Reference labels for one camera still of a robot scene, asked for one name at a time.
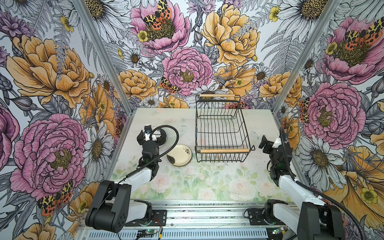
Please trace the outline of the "plain cream plate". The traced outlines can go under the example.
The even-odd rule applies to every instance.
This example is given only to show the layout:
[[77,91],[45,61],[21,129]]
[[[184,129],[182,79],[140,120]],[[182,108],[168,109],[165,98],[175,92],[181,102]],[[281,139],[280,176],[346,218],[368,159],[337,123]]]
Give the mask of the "plain cream plate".
[[176,145],[168,154],[168,161],[176,167],[188,165],[193,158],[192,150],[186,145]]

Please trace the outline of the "black wire dish rack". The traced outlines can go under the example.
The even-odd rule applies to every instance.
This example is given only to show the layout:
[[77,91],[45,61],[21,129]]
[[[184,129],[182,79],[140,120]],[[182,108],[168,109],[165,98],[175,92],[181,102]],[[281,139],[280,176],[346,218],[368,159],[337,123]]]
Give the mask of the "black wire dish rack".
[[[251,145],[243,115],[244,103],[235,98],[196,96],[195,153],[199,163],[242,163]],[[243,154],[201,154],[203,149],[250,149]]]

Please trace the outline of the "rearmost green red rimmed plate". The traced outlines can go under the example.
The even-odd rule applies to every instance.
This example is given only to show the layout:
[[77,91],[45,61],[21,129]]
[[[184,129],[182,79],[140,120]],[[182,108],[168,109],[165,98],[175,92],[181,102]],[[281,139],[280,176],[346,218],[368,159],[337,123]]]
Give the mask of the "rearmost green red rimmed plate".
[[167,139],[168,139],[167,132],[163,129],[159,129],[155,132],[155,135],[157,138],[157,143],[158,143],[159,147],[161,148],[167,142]]

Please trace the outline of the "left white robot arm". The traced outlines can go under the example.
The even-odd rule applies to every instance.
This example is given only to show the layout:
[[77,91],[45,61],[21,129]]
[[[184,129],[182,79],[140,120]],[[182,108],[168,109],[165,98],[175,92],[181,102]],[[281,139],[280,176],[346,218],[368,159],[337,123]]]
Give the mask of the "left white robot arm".
[[136,170],[122,180],[104,180],[99,184],[85,218],[85,224],[96,230],[120,232],[127,223],[148,224],[153,218],[152,204],[131,200],[131,194],[155,178],[159,170],[160,146],[167,140],[161,129],[145,126],[137,141],[142,146],[142,157]]

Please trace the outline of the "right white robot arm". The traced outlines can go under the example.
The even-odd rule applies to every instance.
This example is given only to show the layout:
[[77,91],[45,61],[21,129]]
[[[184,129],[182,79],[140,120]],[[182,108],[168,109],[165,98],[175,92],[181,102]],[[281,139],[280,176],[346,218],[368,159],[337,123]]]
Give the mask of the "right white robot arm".
[[315,190],[300,183],[290,168],[292,148],[277,138],[275,142],[262,137],[259,148],[269,155],[269,173],[273,182],[296,204],[267,200],[263,220],[268,224],[283,223],[299,240],[343,240],[345,231],[341,211]]

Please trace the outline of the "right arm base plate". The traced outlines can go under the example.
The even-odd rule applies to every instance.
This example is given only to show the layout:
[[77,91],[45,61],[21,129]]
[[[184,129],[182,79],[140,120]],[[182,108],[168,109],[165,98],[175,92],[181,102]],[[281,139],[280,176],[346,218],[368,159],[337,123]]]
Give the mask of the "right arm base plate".
[[266,214],[264,208],[248,208],[244,212],[244,217],[249,220],[251,226],[261,226],[261,225],[284,225],[284,223],[275,217],[271,217]]

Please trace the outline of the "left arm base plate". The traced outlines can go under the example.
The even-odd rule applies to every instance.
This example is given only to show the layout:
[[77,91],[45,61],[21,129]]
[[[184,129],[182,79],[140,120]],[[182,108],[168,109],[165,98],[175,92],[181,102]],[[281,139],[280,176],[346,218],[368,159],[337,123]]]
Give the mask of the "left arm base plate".
[[125,224],[125,227],[165,227],[167,224],[167,210],[152,210],[150,219],[140,219]]

